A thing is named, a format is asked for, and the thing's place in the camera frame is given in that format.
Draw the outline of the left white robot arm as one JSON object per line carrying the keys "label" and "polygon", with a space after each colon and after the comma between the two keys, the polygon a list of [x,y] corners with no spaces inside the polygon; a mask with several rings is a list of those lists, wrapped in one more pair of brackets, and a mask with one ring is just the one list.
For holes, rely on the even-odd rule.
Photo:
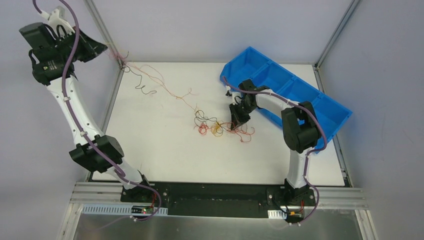
{"label": "left white robot arm", "polygon": [[70,127],[75,148],[71,159],[89,172],[106,173],[123,184],[123,194],[147,202],[153,189],[147,178],[128,164],[116,138],[104,134],[80,95],[74,63],[86,63],[107,50],[107,46],[71,26],[64,9],[38,11],[47,23],[35,22],[19,32],[30,45],[32,75],[58,103]]}

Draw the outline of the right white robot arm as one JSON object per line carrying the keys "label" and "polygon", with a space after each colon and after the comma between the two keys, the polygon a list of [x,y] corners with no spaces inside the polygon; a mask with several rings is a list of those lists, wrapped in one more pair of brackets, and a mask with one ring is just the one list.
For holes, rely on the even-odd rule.
{"label": "right white robot arm", "polygon": [[267,86],[255,86],[251,79],[244,80],[238,87],[230,85],[226,77],[222,79],[227,90],[226,95],[232,100],[229,104],[231,130],[247,123],[250,113],[255,109],[280,114],[283,140],[290,150],[283,196],[288,204],[298,204],[311,187],[308,182],[309,156],[320,151],[317,148],[319,139],[327,142],[312,103],[287,99]]}

